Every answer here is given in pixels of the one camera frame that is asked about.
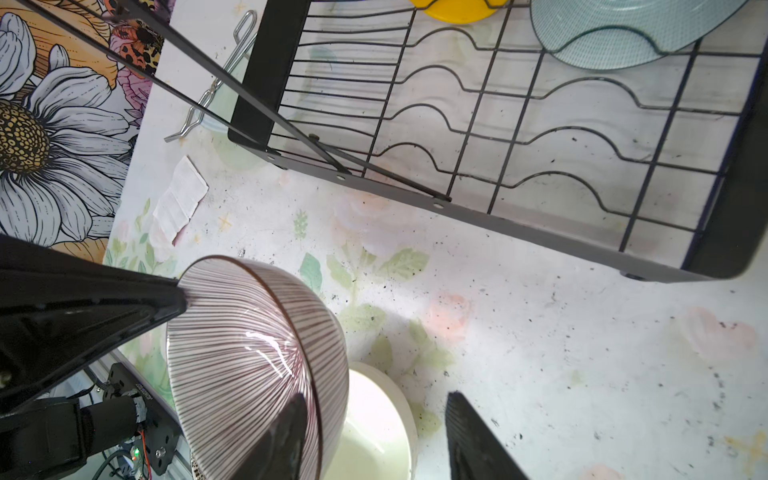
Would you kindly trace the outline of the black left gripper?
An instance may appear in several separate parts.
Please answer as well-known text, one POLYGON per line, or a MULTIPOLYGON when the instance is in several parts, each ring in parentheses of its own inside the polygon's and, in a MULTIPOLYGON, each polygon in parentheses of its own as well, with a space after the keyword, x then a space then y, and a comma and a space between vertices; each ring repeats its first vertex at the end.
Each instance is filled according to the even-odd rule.
POLYGON ((1 238, 1 411, 187 309, 177 281, 1 238))

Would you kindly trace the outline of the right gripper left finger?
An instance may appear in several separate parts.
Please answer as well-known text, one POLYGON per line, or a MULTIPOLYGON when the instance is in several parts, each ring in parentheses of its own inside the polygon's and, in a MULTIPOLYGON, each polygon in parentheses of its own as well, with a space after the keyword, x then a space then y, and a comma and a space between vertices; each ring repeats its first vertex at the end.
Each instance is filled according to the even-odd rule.
POLYGON ((234 480, 296 480, 305 444, 307 403, 295 394, 231 476, 234 480))

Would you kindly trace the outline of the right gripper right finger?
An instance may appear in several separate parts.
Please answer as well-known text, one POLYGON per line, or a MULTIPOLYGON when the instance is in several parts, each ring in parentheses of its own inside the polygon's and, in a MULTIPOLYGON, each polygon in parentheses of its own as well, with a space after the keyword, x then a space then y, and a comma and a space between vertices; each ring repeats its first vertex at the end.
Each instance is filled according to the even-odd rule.
POLYGON ((452 480, 527 480, 467 398, 450 392, 445 410, 452 480))

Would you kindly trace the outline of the cream white bowl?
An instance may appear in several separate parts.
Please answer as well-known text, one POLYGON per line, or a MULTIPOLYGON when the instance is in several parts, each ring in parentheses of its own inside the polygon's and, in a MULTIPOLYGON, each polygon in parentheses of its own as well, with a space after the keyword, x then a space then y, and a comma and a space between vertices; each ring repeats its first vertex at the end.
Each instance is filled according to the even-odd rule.
POLYGON ((382 371, 352 363, 344 428, 325 479, 409 480, 418 434, 410 405, 382 371))

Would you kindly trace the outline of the pink striped bowl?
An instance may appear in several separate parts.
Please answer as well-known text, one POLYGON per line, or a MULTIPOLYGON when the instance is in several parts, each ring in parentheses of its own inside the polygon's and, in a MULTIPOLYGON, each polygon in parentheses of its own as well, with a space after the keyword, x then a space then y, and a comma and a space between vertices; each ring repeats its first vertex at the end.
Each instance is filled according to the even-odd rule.
POLYGON ((193 263, 186 311, 167 324, 176 412, 207 479, 231 479, 296 394, 308 420, 299 476, 320 479, 343 430, 349 364, 335 315, 300 279, 225 256, 193 263))

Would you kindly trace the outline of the light green bowl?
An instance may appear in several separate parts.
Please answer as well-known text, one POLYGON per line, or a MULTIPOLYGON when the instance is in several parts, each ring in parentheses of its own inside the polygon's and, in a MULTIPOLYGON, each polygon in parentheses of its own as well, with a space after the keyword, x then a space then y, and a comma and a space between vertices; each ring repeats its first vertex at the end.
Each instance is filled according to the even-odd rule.
POLYGON ((541 46, 555 59, 613 71, 695 43, 744 5, 741 0, 535 0, 530 19, 541 46))

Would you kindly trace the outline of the yellow bowl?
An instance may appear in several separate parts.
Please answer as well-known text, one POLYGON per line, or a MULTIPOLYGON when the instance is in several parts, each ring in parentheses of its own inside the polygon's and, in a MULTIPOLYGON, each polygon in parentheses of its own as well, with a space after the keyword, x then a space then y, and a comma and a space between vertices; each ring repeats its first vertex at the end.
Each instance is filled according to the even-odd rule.
POLYGON ((452 25, 467 25, 487 19, 506 8, 505 0, 411 0, 411 4, 432 19, 452 25))

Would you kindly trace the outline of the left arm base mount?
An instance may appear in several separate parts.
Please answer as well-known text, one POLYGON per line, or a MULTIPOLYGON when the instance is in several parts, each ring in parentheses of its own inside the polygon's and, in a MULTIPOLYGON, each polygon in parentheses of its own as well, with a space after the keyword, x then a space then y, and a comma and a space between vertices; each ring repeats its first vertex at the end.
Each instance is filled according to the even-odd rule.
POLYGON ((136 405, 138 444, 149 461, 153 479, 162 479, 174 463, 182 429, 160 394, 130 365, 113 363, 109 370, 110 398, 128 396, 136 405))

